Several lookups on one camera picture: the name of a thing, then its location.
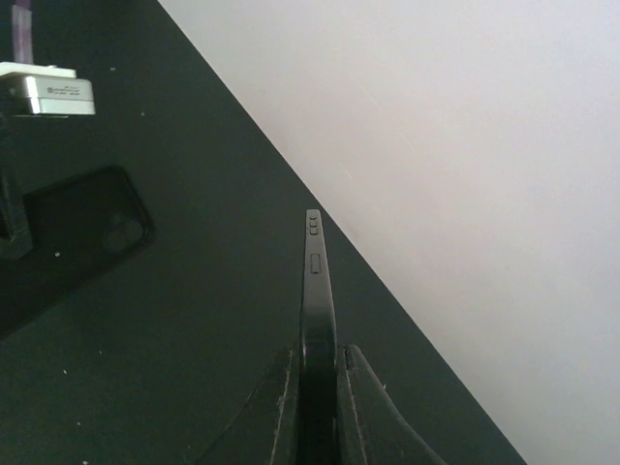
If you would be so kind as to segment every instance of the silver metal device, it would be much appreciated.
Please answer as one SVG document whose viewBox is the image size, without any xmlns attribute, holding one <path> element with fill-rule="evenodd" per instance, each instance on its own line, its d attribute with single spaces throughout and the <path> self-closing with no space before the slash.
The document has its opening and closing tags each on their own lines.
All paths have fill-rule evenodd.
<svg viewBox="0 0 620 465">
<path fill-rule="evenodd" d="M 89 80 L 71 77 L 14 76 L 6 79 L 15 110 L 31 115 L 95 114 Z"/>
</svg>

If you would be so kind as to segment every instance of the black phone case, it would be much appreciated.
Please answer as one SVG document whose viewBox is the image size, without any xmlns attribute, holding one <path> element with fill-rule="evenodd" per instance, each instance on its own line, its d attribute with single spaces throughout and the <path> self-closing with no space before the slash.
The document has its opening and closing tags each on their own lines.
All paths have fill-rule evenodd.
<svg viewBox="0 0 620 465">
<path fill-rule="evenodd" d="M 152 242 L 129 176 L 107 167 L 23 197 L 33 248 L 0 260 L 0 337 Z"/>
</svg>

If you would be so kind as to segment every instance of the white background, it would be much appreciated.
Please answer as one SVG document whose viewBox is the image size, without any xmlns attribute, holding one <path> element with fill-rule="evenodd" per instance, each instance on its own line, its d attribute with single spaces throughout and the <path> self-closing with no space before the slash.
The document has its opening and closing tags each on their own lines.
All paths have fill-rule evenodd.
<svg viewBox="0 0 620 465">
<path fill-rule="evenodd" d="M 523 457 L 620 463 L 620 3 L 162 3 Z"/>
</svg>

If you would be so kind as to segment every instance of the dark green surface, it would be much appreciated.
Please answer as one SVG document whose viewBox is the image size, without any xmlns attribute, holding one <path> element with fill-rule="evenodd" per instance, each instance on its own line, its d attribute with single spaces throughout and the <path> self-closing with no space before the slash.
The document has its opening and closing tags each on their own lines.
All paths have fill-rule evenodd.
<svg viewBox="0 0 620 465">
<path fill-rule="evenodd" d="M 193 463 L 296 337 L 319 205 L 155 0 L 35 8 L 37 62 L 90 78 L 98 114 L 15 122 L 26 189 L 119 163 L 158 237 L 0 343 L 0 463 Z M 325 235 L 339 338 L 405 419 L 450 463 L 518 463 L 328 218 Z"/>
</svg>

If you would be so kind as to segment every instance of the smartphone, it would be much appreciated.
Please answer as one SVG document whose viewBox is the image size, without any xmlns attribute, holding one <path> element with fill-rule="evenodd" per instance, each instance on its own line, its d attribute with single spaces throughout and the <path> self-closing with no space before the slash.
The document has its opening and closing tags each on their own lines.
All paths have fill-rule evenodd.
<svg viewBox="0 0 620 465">
<path fill-rule="evenodd" d="M 112 270 L 154 238 L 122 168 L 106 167 L 23 196 L 32 248 L 0 260 L 0 337 Z"/>
</svg>

